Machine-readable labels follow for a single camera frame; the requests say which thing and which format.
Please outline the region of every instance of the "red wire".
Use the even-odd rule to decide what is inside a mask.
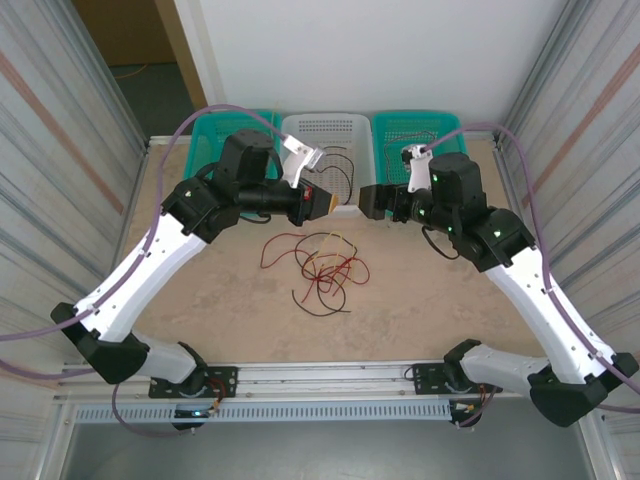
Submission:
[[[335,254],[335,253],[327,253],[327,254],[323,254],[323,255],[313,255],[310,254],[309,252],[302,250],[301,248],[293,248],[291,250],[287,250],[286,252],[280,254],[275,260],[273,260],[271,263],[269,264],[265,264],[265,254],[266,254],[266,250],[267,247],[271,244],[271,242],[273,242],[274,240],[280,238],[280,237],[295,237],[295,238],[303,238],[303,237],[308,237],[308,235],[303,235],[303,234],[298,234],[298,233],[281,233],[279,235],[276,235],[275,237],[270,238],[267,243],[264,244],[264,246],[262,247],[262,254],[260,255],[260,268],[263,269],[267,269],[270,268],[272,266],[274,266],[276,263],[278,263],[283,257],[285,257],[286,255],[289,255],[291,253],[293,253],[294,255],[297,256],[298,253],[303,253],[307,256],[306,260],[304,260],[302,262],[302,266],[300,268],[300,273],[302,275],[302,277],[306,280],[311,280],[311,283],[309,284],[309,288],[307,289],[307,292],[304,296],[304,298],[302,299],[302,301],[300,303],[304,303],[307,298],[309,298],[309,294],[311,293],[311,290],[313,290],[314,285],[317,286],[319,293],[331,293],[331,289],[332,287],[335,285],[335,291],[333,292],[332,296],[335,296],[336,293],[338,293],[339,290],[344,288],[344,284],[347,281],[350,281],[352,283],[354,283],[355,285],[364,285],[366,284],[369,279],[371,278],[371,272],[369,270],[369,267],[367,266],[367,264],[361,260],[358,257],[355,256],[351,256],[351,257],[346,257],[345,255],[341,255],[341,254]],[[316,265],[314,263],[315,260],[319,259],[319,258],[326,258],[326,257],[334,257],[337,260],[341,260],[341,263],[339,265],[333,265],[333,266],[327,266],[327,267],[321,267],[319,270],[316,268]],[[352,274],[353,274],[353,263],[354,262],[360,262],[366,272],[367,272],[367,276],[364,280],[355,280],[354,278],[352,278]],[[311,265],[311,267],[313,268],[313,273],[311,271],[309,271],[308,266],[309,264]]]
[[[218,390],[220,390],[218,402],[221,402],[222,399],[227,396],[227,387],[224,386],[224,382],[222,380],[218,380],[217,378],[209,378],[209,385],[211,385],[211,387],[214,389],[214,392],[216,384],[218,385]]]

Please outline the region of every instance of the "teal basket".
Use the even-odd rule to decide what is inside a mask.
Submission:
[[[262,118],[280,128],[282,117],[271,110],[254,110]],[[191,147],[184,169],[184,178],[193,177],[205,165],[217,162],[222,153],[222,146],[229,135],[243,128],[253,128],[270,135],[275,140],[275,150],[280,151],[280,139],[271,130],[255,118],[240,112],[217,112],[202,115],[196,120],[191,134]],[[276,168],[269,162],[268,178],[276,178]]]
[[[402,148],[413,143],[431,143],[460,127],[455,115],[443,112],[385,112],[373,117],[373,150],[378,183],[408,183],[409,172],[402,163]],[[447,140],[433,155],[467,153],[462,135]]]

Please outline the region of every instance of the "black base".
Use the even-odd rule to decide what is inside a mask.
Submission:
[[[207,366],[205,370],[205,381],[202,386],[193,395],[184,393],[180,385],[170,383],[161,378],[152,378],[149,387],[149,398],[218,398],[220,397],[219,387],[214,383],[215,388],[207,381],[208,378],[220,380],[225,387],[223,392],[224,398],[233,398],[236,396],[236,387],[238,385],[238,368],[237,367],[216,367]]]

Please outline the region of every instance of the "white basket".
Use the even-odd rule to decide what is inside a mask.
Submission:
[[[330,155],[337,153],[349,158],[354,165],[353,189],[347,205],[340,205],[332,216],[353,217],[359,215],[358,198],[360,187],[376,183],[376,168],[373,157],[371,124],[362,115],[348,113],[309,113],[290,115],[282,122],[282,132],[293,135],[298,140],[326,149],[327,155],[320,159],[317,170],[328,166],[342,169],[351,180],[351,165],[342,157]],[[280,156],[287,158],[286,151]],[[304,170],[302,177],[319,187],[340,197],[344,203],[349,196],[349,182],[345,175],[336,168],[329,168],[323,173]]]

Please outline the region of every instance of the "black cable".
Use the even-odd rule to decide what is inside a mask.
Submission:
[[[265,213],[264,215],[258,213],[258,217],[263,218],[264,220],[256,220],[254,218],[244,217],[240,215],[240,220],[244,220],[245,222],[255,223],[256,225],[264,225],[265,223],[269,223],[271,221],[271,215]]]
[[[340,148],[342,150],[347,150],[345,147],[338,147],[338,146],[330,146],[330,147],[324,147],[324,148]],[[322,171],[318,170],[318,173],[322,173],[327,168],[332,168],[333,167],[333,168],[337,168],[342,173],[344,173],[345,177],[347,177],[347,183],[349,184],[349,198],[347,199],[346,202],[343,203],[343,205],[347,205],[351,201],[351,197],[353,196],[353,181],[354,181],[355,174],[356,174],[356,166],[353,164],[353,161],[349,157],[347,157],[346,155],[343,155],[341,153],[325,153],[325,157],[340,157],[340,158],[345,159],[351,165],[351,181],[349,181],[349,177],[347,177],[347,174],[345,173],[345,171],[342,170],[340,167],[337,167],[335,165],[330,165],[330,166],[324,168]]]
[[[413,365],[411,365],[409,368],[407,368],[404,373],[402,374],[402,376],[404,377],[405,380],[407,380],[408,382],[413,382],[415,380],[415,378],[407,378],[407,373],[409,373],[409,370],[411,370],[413,368]]]
[[[335,233],[334,233],[334,234],[331,234],[330,232],[316,232],[316,233],[312,233],[312,234],[310,234],[310,235],[307,235],[306,237],[301,238],[301,239],[298,241],[298,243],[296,243],[296,246],[294,247],[294,253],[293,253],[293,255],[294,255],[295,259],[296,259],[296,263],[297,263],[297,264],[298,264],[298,266],[302,269],[302,272],[303,272],[303,274],[302,274],[302,275],[303,275],[303,276],[304,276],[304,272],[305,272],[305,269],[304,269],[304,268],[305,268],[305,266],[307,265],[307,263],[309,262],[309,260],[310,260],[310,259],[312,259],[312,258],[313,258],[313,256],[314,256],[314,255],[316,255],[316,254],[318,253],[318,251],[316,250],[315,252],[313,252],[311,255],[309,255],[309,256],[307,257],[307,259],[306,259],[304,262],[302,262],[302,261],[300,260],[300,258],[298,257],[298,249],[300,248],[300,245],[301,245],[303,242],[305,242],[305,241],[309,240],[310,238],[316,237],[316,236],[318,236],[318,235],[327,235],[327,236],[332,236],[332,237],[336,237],[336,238],[342,238],[342,241],[343,241],[343,242],[345,242],[347,245],[349,245],[349,246],[353,249],[353,254],[352,254],[352,256],[353,256],[353,257],[355,257],[355,256],[358,254],[358,247],[356,247],[355,245],[353,245],[353,243],[351,243],[349,240],[347,240],[347,239],[346,239],[346,238],[344,238],[344,237],[340,237],[340,236],[336,235]],[[333,308],[333,307],[330,307],[329,305],[327,305],[327,304],[325,303],[325,301],[322,299],[322,295],[321,295],[321,294],[322,294],[322,293],[326,293],[326,292],[323,292],[323,291],[320,289],[320,282],[319,282],[319,281],[316,281],[316,293],[317,293],[317,295],[318,295],[318,299],[320,300],[320,303],[322,303],[322,305],[323,305],[327,310],[330,310],[330,312],[328,312],[328,313],[314,313],[314,312],[311,312],[310,310],[307,310],[305,307],[303,307],[303,306],[302,306],[302,304],[301,304],[300,302],[298,302],[298,300],[296,299],[296,296],[295,296],[295,293],[294,293],[294,291],[293,291],[293,290],[291,290],[291,298],[293,299],[293,302],[294,302],[294,303],[295,303],[295,304],[296,304],[296,305],[297,305],[297,306],[298,306],[302,311],[304,311],[304,312],[306,312],[306,313],[308,313],[309,315],[312,315],[312,316],[314,316],[314,317],[329,317],[329,316],[331,316],[331,315],[335,315],[336,313],[351,313],[351,311],[350,311],[350,310],[345,310],[345,309],[344,309],[344,307],[345,307],[345,305],[346,305],[346,303],[347,303],[347,292],[346,292],[346,290],[344,289],[344,287],[343,287],[340,283],[338,283],[338,282],[336,282],[336,283],[337,283],[337,285],[338,285],[338,288],[339,288],[339,289],[340,289],[340,291],[342,292],[342,304],[341,304],[341,305],[340,305],[340,307],[338,307],[337,309],[336,309],[336,308]]]
[[[433,240],[431,240],[431,237],[427,233],[427,227],[422,227],[422,235],[427,240],[427,243],[429,243],[429,245],[431,245],[431,248],[433,248],[436,252],[438,252],[440,255],[442,255],[447,260],[455,260],[456,258],[458,258],[460,256],[460,254],[458,253],[455,257],[451,257],[451,256],[447,255],[446,253],[444,253],[442,250],[440,250],[440,247],[438,247],[433,242]]]
[[[349,196],[347,197],[347,201],[343,203],[343,205],[347,205],[351,201],[351,196],[353,195],[353,183],[352,183],[352,180],[351,181],[349,180],[349,175],[347,175],[347,172],[345,172],[344,170],[342,170],[340,167],[338,167],[336,165],[329,165],[327,167],[324,167],[322,170],[316,170],[316,172],[317,173],[324,173],[327,170],[329,170],[330,168],[335,168],[339,172],[342,172],[342,174],[344,175],[345,180],[347,181],[347,184],[349,185]]]

